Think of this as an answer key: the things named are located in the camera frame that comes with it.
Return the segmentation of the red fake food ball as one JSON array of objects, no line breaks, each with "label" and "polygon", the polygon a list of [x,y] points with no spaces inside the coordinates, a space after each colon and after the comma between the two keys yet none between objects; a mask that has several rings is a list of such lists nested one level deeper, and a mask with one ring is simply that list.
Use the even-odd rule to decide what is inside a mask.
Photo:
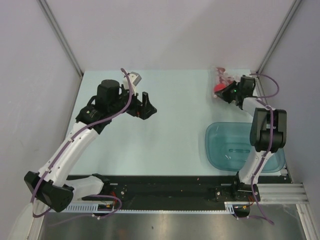
[{"label": "red fake food ball", "polygon": [[227,87],[227,86],[226,86],[225,84],[219,83],[219,84],[217,84],[217,85],[214,86],[213,92],[214,92],[214,93],[219,92],[219,91],[225,89],[226,87]]}]

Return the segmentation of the clear zip top bag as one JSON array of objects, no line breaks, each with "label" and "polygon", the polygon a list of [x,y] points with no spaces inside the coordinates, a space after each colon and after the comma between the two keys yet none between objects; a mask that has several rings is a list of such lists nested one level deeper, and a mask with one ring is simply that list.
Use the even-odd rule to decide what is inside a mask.
[{"label": "clear zip top bag", "polygon": [[226,69],[224,67],[213,66],[210,69],[211,74],[211,85],[212,85],[212,97],[217,98],[214,94],[214,87],[217,84],[225,84],[226,86],[230,85],[232,82],[239,82],[241,76],[236,69]]}]

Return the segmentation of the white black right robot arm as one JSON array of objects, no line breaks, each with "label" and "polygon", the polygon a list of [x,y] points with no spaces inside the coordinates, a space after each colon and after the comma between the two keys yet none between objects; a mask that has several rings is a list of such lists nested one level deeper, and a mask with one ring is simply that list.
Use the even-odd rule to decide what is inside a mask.
[{"label": "white black right robot arm", "polygon": [[256,81],[253,78],[233,81],[225,85],[217,84],[214,95],[224,102],[234,102],[239,109],[252,116],[249,143],[252,152],[244,166],[237,173],[240,183],[230,188],[231,196],[242,201],[249,194],[246,185],[254,188],[268,160],[282,149],[287,141],[287,112],[263,103],[262,98],[254,96]]}]

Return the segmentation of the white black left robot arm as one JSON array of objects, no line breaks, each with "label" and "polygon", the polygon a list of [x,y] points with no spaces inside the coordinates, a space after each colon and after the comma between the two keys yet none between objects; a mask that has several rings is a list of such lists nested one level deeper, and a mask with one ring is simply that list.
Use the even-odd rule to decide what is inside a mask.
[{"label": "white black left robot arm", "polygon": [[84,150],[95,140],[112,119],[122,113],[146,120],[157,109],[150,103],[147,92],[138,99],[136,87],[141,76],[130,72],[123,84],[105,79],[75,119],[75,123],[61,146],[38,171],[28,171],[24,182],[30,190],[31,199],[39,200],[55,212],[62,212],[73,200],[96,196],[105,200],[110,196],[110,181],[98,174],[68,180],[73,166]]}]

